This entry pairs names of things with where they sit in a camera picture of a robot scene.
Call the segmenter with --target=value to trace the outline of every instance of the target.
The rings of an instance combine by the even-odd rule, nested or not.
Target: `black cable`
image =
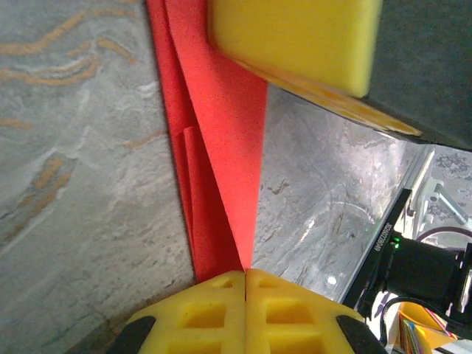
[[[412,297],[409,297],[409,296],[399,296],[399,297],[395,297],[394,299],[391,299],[390,301],[388,301],[386,304],[385,304],[385,307],[383,308],[382,310],[382,314],[381,314],[381,339],[380,339],[380,343],[385,347],[386,346],[386,342],[387,342],[387,333],[386,333],[386,325],[385,325],[385,315],[386,315],[386,312],[389,310],[389,308],[396,304],[396,303],[399,303],[399,302],[412,302],[414,304],[417,304],[417,305],[420,305],[420,306],[423,306],[424,308],[427,308],[428,310],[430,310],[431,312],[434,312],[438,317],[440,317],[441,319],[443,319],[444,321],[446,321],[447,323],[450,323],[451,325],[455,325],[455,326],[458,326],[458,327],[463,327],[463,324],[460,323],[460,322],[457,322],[457,321],[454,321],[453,319],[451,319],[449,316],[447,316],[445,313],[443,313],[439,308],[436,308],[434,306],[431,306],[429,303],[427,303],[426,301],[423,301],[423,300],[419,300],[419,299],[414,299]]]
[[[423,242],[427,237],[433,236],[435,234],[439,234],[441,232],[455,232],[457,234],[461,234],[466,237],[472,238],[472,231],[464,229],[459,226],[439,226],[435,227],[431,230],[428,230],[422,233],[420,236],[417,237],[416,241]]]

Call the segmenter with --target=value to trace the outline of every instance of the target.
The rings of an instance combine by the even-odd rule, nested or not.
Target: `black panel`
[[[364,101],[423,139],[472,150],[471,12],[471,1],[384,1]]]
[[[336,321],[355,354],[386,354],[382,344],[365,323],[346,315],[336,317]]]
[[[138,354],[156,319],[145,316],[126,325],[117,336],[107,354]]]

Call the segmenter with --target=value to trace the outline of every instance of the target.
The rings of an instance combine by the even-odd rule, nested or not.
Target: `marble floor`
[[[101,353],[195,282],[145,7],[0,16],[0,353]],[[419,150],[271,87],[254,267],[336,298]]]

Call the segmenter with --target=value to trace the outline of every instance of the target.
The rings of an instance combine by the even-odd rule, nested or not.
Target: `black plastic part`
[[[145,316],[126,325],[106,354],[138,354],[156,319]]]
[[[451,285],[456,285],[456,252],[402,238],[389,274],[386,289],[398,296],[410,296],[439,306],[450,303]]]
[[[346,315],[337,316],[336,321],[354,354],[386,354],[385,348],[365,323]]]

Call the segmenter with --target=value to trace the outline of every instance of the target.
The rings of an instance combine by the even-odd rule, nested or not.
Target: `red foam sheet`
[[[207,42],[203,0],[147,0],[198,280],[251,266],[267,84]]]

